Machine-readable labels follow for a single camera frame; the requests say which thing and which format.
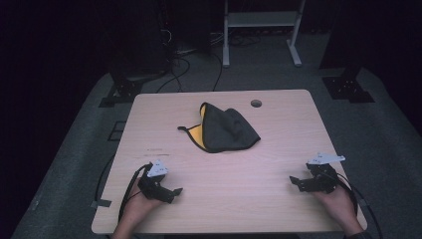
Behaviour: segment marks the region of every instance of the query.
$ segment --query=table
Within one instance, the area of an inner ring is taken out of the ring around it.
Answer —
[[[262,106],[254,108],[252,100]],[[178,126],[200,123],[207,102],[233,108],[261,137],[242,151],[207,153]],[[161,159],[169,169],[161,185],[183,187],[172,204],[153,211],[139,233],[325,232],[340,228],[289,176],[310,178],[306,162],[318,152],[335,154],[311,94],[305,90],[139,95],[105,184],[92,229],[112,233],[133,173]],[[344,175],[339,162],[331,164]],[[366,221],[360,209],[358,220]]]
[[[301,27],[306,0],[301,0],[298,11],[285,12],[229,12],[228,0],[224,7],[223,66],[230,66],[229,28],[232,27],[280,27],[293,26],[292,38],[287,40],[289,51],[296,67],[302,66],[296,49],[296,39]]]

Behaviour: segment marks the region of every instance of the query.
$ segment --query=black and yellow cloth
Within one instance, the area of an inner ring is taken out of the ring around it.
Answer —
[[[209,103],[200,107],[202,123],[178,129],[188,133],[190,139],[206,152],[242,150],[252,147],[261,138],[251,125],[234,109],[224,112]]]

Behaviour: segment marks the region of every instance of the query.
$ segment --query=floor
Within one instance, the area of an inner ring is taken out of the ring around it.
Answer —
[[[422,138],[385,91],[382,82],[363,69],[357,80],[375,103],[351,104],[333,100],[321,78],[337,76],[341,69],[319,70],[329,34],[302,34],[298,51],[303,65],[293,65],[287,36],[262,37],[258,44],[231,48],[231,66],[222,69],[222,47],[215,55],[192,54],[174,61],[180,75],[160,93],[244,90],[306,89],[311,92],[337,154],[350,181],[364,194],[384,238],[419,238],[422,234]],[[155,94],[168,74],[146,83],[143,94]],[[59,149],[32,204],[13,238],[106,238],[91,230],[96,210],[92,207],[106,181],[107,163],[118,148],[109,140],[115,123],[126,120],[131,104],[99,108],[112,86],[104,75],[87,97]],[[373,220],[363,207],[368,231],[378,238]],[[299,234],[301,239],[342,238],[341,233]],[[137,238],[162,236],[137,235]]]

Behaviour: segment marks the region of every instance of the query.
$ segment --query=hand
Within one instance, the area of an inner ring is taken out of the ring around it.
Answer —
[[[128,197],[130,199],[126,202],[123,215],[111,236],[112,239],[131,238],[133,231],[148,213],[163,204],[156,199],[147,199],[137,186],[138,182],[139,178],[133,184]]]
[[[346,237],[363,232],[354,213],[353,203],[344,188],[338,185],[332,193],[312,192],[312,195],[339,224]]]

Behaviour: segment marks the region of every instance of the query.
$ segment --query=dark background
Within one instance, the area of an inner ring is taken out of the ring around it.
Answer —
[[[231,7],[240,9],[244,2],[253,3],[251,10],[266,10],[272,4],[280,10],[298,6],[297,1],[281,5],[273,0],[233,0]],[[1,237],[13,233],[85,98],[108,72],[98,48],[105,29],[122,14],[115,4],[0,2]],[[168,6],[165,24],[178,38],[207,47],[183,32],[191,19],[202,22],[193,28],[199,35],[222,30],[223,1],[173,0]],[[419,132],[421,7],[416,0],[308,0],[301,27],[307,34],[332,29],[322,68],[344,67],[350,52],[358,49],[362,65],[382,80]]]

